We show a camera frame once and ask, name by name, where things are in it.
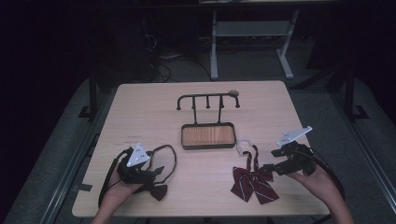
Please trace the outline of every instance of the bow tie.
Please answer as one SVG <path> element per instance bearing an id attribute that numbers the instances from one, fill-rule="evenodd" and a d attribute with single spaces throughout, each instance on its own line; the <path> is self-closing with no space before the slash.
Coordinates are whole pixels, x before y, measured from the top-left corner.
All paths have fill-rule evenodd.
<path id="1" fill-rule="evenodd" d="M 162 200 L 163 197 L 165 196 L 166 192 L 168 191 L 168 186 L 167 185 L 158 185 L 154 186 L 152 184 L 149 185 L 144 185 L 140 189 L 137 189 L 134 194 L 140 193 L 143 191 L 148 191 L 151 196 L 158 201 Z"/>
<path id="2" fill-rule="evenodd" d="M 253 192 L 255 192 L 260 204 L 270 203 L 279 198 L 273 188 L 267 183 L 267 181 L 274 180 L 273 175 L 265 166 L 259 169 L 257 160 L 259 153 L 256 146 L 253 147 L 256 150 L 254 172 L 250 172 L 251 153 L 245 151 L 244 155 L 248 154 L 247 169 L 239 167 L 233 168 L 233 180 L 235 184 L 231 192 L 239 196 L 245 202 L 248 202 Z"/>

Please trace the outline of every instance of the floor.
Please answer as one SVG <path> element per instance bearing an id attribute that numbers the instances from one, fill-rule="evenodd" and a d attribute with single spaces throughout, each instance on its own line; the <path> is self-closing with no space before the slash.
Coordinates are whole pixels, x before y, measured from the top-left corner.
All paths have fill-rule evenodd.
<path id="1" fill-rule="evenodd" d="M 318 71 L 305 65 L 313 43 L 294 41 L 287 54 L 295 79 L 285 79 L 276 57 L 276 42 L 263 49 L 244 49 L 218 56 L 219 80 L 281 80 L 291 87 Z M 159 66 L 162 76 L 154 82 L 210 81 L 209 54 L 192 60 L 179 57 Z M 361 105 L 369 119 L 350 122 L 342 110 L 343 91 L 328 93 L 324 78 L 304 90 L 290 90 L 290 97 L 303 126 L 314 131 L 307 137 L 312 148 L 337 173 L 346 189 L 348 204 L 356 223 L 396 223 L 391 206 L 396 184 L 396 128 L 376 104 L 370 90 L 356 80 L 355 105 Z M 116 90 L 98 92 L 99 111 L 92 120 L 79 118 L 81 108 L 89 104 L 88 81 L 81 83 L 54 129 L 48 143 L 8 214 L 5 223 L 90 223 L 87 217 L 71 213 L 85 170 L 94 151 Z M 272 217 L 276 224 L 311 223 L 318 217 Z M 114 217 L 111 223 L 146 223 L 145 217 Z M 217 223 L 267 223 L 266 217 L 214 217 Z M 201 217 L 154 217 L 149 223 L 204 223 Z"/>

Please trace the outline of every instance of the white plastic piece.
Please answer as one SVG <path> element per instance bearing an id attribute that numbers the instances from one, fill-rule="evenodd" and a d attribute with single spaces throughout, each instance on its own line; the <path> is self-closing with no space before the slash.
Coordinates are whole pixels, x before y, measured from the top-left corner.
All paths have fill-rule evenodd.
<path id="1" fill-rule="evenodd" d="M 286 145 L 294 140 L 296 140 L 297 138 L 303 136 L 306 133 L 309 133 L 312 131 L 312 128 L 310 126 L 304 128 L 304 129 L 300 129 L 297 131 L 291 131 L 291 132 L 283 132 L 282 137 L 280 138 L 280 141 L 277 142 L 277 145 L 279 147 Z"/>
<path id="2" fill-rule="evenodd" d="M 250 139 L 241 139 L 241 140 L 237 140 L 237 141 L 236 141 L 236 149 L 238 149 L 239 155 L 241 155 L 241 156 L 243 155 L 244 152 L 243 152 L 243 150 L 242 150 L 240 144 L 243 143 L 243 142 L 247 142 L 248 145 L 249 145 L 250 147 L 253 147 L 253 142 L 250 141 Z"/>
<path id="3" fill-rule="evenodd" d="M 128 163 L 126 163 L 126 166 L 132 167 L 148 160 L 149 160 L 149 155 L 146 153 L 146 150 L 143 149 L 140 143 L 137 143 L 136 146 L 134 147 L 134 151 L 132 152 L 131 158 L 129 158 Z"/>

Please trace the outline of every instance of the light wood table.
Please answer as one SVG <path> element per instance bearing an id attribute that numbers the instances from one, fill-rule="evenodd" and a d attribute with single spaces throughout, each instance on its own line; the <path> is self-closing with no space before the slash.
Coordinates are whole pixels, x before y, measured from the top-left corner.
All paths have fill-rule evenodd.
<path id="1" fill-rule="evenodd" d="M 180 135 L 183 124 L 193 123 L 191 100 L 177 98 L 184 94 L 239 91 L 240 108 L 232 97 L 224 97 L 222 122 L 235 126 L 236 138 L 249 138 L 259 149 L 259 165 L 278 163 L 271 150 L 284 131 L 303 128 L 285 85 L 280 81 L 164 83 L 121 85 L 108 113 L 105 126 L 92 155 L 83 184 L 73 207 L 77 217 L 93 217 L 108 168 L 117 155 L 138 142 L 145 150 L 172 145 L 177 153 L 177 168 L 167 180 L 168 192 L 158 202 L 148 192 L 133 195 L 115 213 L 127 217 L 233 217 L 294 216 L 328 214 L 327 207 L 299 183 L 274 173 L 270 183 L 280 199 L 261 205 L 253 194 L 248 203 L 230 192 L 233 167 L 246 168 L 247 156 L 234 148 L 184 150 Z M 217 98 L 205 108 L 205 97 L 197 98 L 198 123 L 216 122 Z M 307 144 L 305 136 L 298 139 Z M 243 149 L 251 150 L 243 144 Z M 163 149 L 154 157 L 153 168 L 165 166 L 158 180 L 173 167 L 173 154 Z"/>

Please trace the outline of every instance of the dark background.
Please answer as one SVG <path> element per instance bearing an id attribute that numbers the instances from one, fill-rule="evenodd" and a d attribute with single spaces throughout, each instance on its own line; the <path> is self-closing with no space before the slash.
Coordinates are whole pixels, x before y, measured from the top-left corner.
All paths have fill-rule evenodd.
<path id="1" fill-rule="evenodd" d="M 140 2 L 144 1 L 112 1 L 120 5 Z M 3 221 L 71 96 L 93 68 L 99 67 L 97 78 L 106 83 L 101 85 L 102 91 L 121 82 L 150 81 L 154 73 L 144 51 L 145 40 L 139 37 L 144 33 L 141 18 L 146 11 L 134 11 L 133 16 L 128 12 L 103 13 L 86 8 L 98 6 L 92 0 L 6 0 L 0 4 L 0 221 Z M 310 64 L 312 67 L 325 69 L 339 60 L 351 59 L 356 76 L 370 87 L 394 123 L 395 9 L 395 4 L 387 1 L 360 1 L 324 14 L 302 10 L 293 36 L 311 35 L 319 40 L 315 47 L 319 54 Z M 194 50 L 196 37 L 210 32 L 206 30 L 210 27 L 208 11 L 175 14 L 157 10 L 152 15 L 160 44 Z M 125 35 L 134 36 L 134 43 L 115 37 L 122 36 L 128 24 L 134 29 L 125 31 Z M 128 44 L 134 49 L 130 53 L 121 50 Z M 113 64 L 97 45 L 114 53 L 129 67 Z M 143 61 L 136 60 L 139 55 Z"/>

